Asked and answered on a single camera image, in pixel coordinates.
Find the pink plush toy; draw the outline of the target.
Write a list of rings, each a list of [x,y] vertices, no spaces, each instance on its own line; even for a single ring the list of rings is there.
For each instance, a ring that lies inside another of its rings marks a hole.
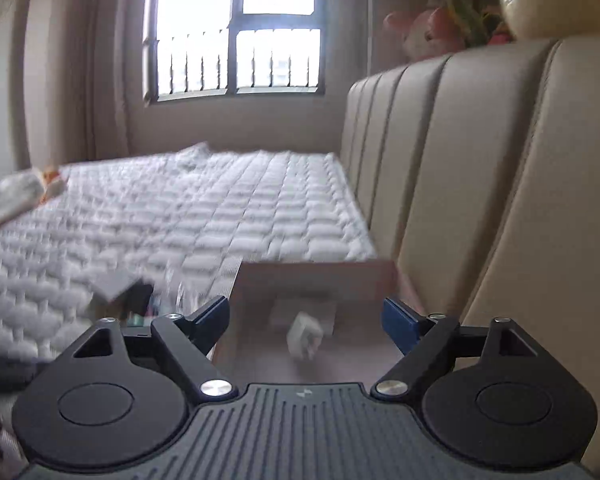
[[[400,37],[402,50],[410,62],[466,49],[463,33],[447,6],[437,6],[419,14],[391,12],[384,18],[384,27]]]

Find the pink cardboard box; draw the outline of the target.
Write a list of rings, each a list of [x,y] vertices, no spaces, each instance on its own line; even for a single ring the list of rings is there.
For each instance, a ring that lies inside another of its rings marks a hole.
[[[390,260],[244,262],[230,291],[230,325],[213,364],[239,388],[360,382],[401,359],[382,328],[385,299],[422,303]]]

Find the window with dark frame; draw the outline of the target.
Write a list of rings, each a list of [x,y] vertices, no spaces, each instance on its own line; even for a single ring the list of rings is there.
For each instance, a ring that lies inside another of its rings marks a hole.
[[[148,103],[322,94],[326,0],[145,0]]]

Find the beige curtain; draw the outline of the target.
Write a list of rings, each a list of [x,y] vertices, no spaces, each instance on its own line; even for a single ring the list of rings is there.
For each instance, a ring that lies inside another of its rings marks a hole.
[[[14,30],[19,165],[136,153],[126,70],[143,0],[17,0]]]

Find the white plush toy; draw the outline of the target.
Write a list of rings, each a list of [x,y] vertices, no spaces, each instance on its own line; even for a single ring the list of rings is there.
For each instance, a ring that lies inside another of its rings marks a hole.
[[[56,167],[30,168],[0,181],[0,226],[41,206],[67,189],[67,180]]]

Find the white charger plug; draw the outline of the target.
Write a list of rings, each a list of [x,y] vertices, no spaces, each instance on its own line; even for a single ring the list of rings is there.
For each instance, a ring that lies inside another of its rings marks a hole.
[[[290,355],[297,360],[313,360],[323,341],[324,330],[317,318],[299,312],[286,336]]]

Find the white quilted mattress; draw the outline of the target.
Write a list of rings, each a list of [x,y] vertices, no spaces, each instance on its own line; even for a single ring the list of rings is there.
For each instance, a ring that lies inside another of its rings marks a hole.
[[[62,167],[65,189],[0,226],[0,354],[50,360],[99,318],[106,278],[149,316],[228,295],[245,261],[352,262],[375,248],[333,154],[214,152]]]

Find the green artificial plant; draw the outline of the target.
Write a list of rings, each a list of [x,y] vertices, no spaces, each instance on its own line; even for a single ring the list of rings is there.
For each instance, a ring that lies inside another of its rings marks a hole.
[[[446,0],[446,7],[468,48],[510,44],[514,36],[498,4],[479,0]]]

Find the grey blue pink packet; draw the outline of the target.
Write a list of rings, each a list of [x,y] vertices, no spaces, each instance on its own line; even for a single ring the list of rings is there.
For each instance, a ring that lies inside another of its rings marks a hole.
[[[127,321],[147,318],[154,285],[125,269],[95,273],[88,284],[92,291],[91,312],[98,318]]]

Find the beige padded headboard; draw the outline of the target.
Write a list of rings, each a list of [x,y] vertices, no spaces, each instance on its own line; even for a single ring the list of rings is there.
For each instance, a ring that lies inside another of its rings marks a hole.
[[[509,316],[597,404],[600,35],[430,58],[349,90],[340,160],[378,255],[426,311]]]

